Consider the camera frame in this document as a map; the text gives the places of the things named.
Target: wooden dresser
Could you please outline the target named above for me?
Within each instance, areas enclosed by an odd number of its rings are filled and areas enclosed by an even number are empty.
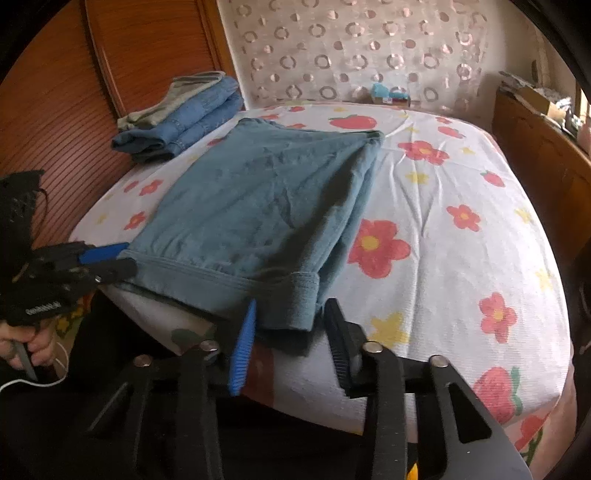
[[[591,161],[571,139],[498,92],[492,132],[540,217],[558,266],[570,272],[591,238]]]

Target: floral bedsheet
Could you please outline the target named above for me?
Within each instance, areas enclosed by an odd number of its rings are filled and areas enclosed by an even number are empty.
[[[135,167],[78,224],[73,239],[131,241],[189,165],[244,116],[292,128],[379,129],[386,138],[348,263],[330,294],[348,320],[397,354],[447,356],[519,446],[565,386],[566,303],[541,223],[492,137],[473,125],[386,106],[292,103],[239,113],[177,158]],[[117,288],[107,295],[182,352],[207,329],[184,310]],[[255,345],[244,393],[350,432],[364,401],[339,388],[326,337],[305,357]],[[408,404],[411,440],[415,412]]]

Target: blue denim jeans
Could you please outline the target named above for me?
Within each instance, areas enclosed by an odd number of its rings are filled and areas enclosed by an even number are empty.
[[[132,154],[131,158],[136,163],[171,160],[234,117],[242,108],[242,104],[242,96],[240,93],[234,92],[221,106],[185,130],[176,140],[161,148],[147,148],[142,152]]]
[[[121,132],[111,141],[114,150],[137,154],[164,148],[183,132],[223,104],[238,89],[238,82],[224,77],[220,82],[198,93],[153,128],[134,128]]]

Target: gray folded shirt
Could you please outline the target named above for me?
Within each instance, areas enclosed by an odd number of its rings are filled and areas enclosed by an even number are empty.
[[[224,72],[201,72],[195,75],[175,77],[165,97],[154,106],[139,112],[131,112],[117,120],[120,132],[133,128],[149,129],[158,125],[170,113],[199,92],[222,80]]]

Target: red flower print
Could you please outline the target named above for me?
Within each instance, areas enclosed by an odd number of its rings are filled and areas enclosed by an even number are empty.
[[[439,127],[438,130],[444,134],[444,135],[448,135],[450,137],[453,138],[466,138],[465,135],[462,135],[459,131],[457,131],[455,128],[451,128],[451,127]]]
[[[263,120],[277,120],[279,118],[279,115],[277,115],[276,113],[272,113],[270,115],[260,116],[259,118],[262,118]]]
[[[507,423],[515,415],[513,382],[504,368],[491,368],[478,379],[472,389],[500,424]]]
[[[207,146],[212,147],[214,145],[217,145],[220,142],[223,142],[225,139],[226,139],[226,137],[214,138],[213,140],[210,140],[209,142],[207,142]]]
[[[484,178],[488,183],[494,185],[495,187],[505,186],[505,182],[503,181],[503,179],[499,177],[496,173],[487,170],[486,172],[481,173],[480,175],[482,175],[482,178]]]
[[[368,277],[387,277],[392,260],[403,260],[410,255],[410,245],[394,238],[397,232],[396,224],[388,220],[363,219],[347,263],[358,263]]]
[[[450,215],[453,215],[453,223],[458,228],[469,228],[473,232],[480,230],[480,226],[478,225],[478,222],[480,222],[480,217],[467,205],[460,205],[459,207],[447,207],[447,212]]]
[[[433,148],[429,142],[417,140],[411,143],[399,143],[398,148],[406,151],[406,156],[411,160],[427,160],[433,165],[441,165],[449,155],[444,151]]]
[[[543,427],[545,419],[530,415],[521,422],[521,438],[515,442],[517,451],[523,450],[536,433]]]
[[[133,229],[139,227],[139,224],[142,222],[145,222],[145,220],[146,220],[145,212],[136,213],[135,215],[131,216],[131,218],[129,219],[129,223],[127,225],[125,225],[125,228],[123,228],[123,230],[133,230]]]
[[[482,331],[494,333],[499,343],[507,343],[509,327],[517,323],[515,310],[505,306],[505,299],[498,292],[494,292],[490,298],[482,299],[478,306],[484,315],[480,324]]]
[[[347,128],[349,130],[370,130],[378,124],[375,118],[365,115],[329,118],[329,123],[333,127]]]
[[[158,187],[160,187],[162,183],[162,180],[154,180],[152,183],[142,188],[141,192],[139,193],[139,196],[143,197],[144,195],[154,193],[156,190],[158,190]]]
[[[138,183],[139,182],[137,180],[134,180],[133,182],[128,183],[125,186],[125,188],[123,189],[123,193],[127,193],[128,191],[133,190],[137,186]]]

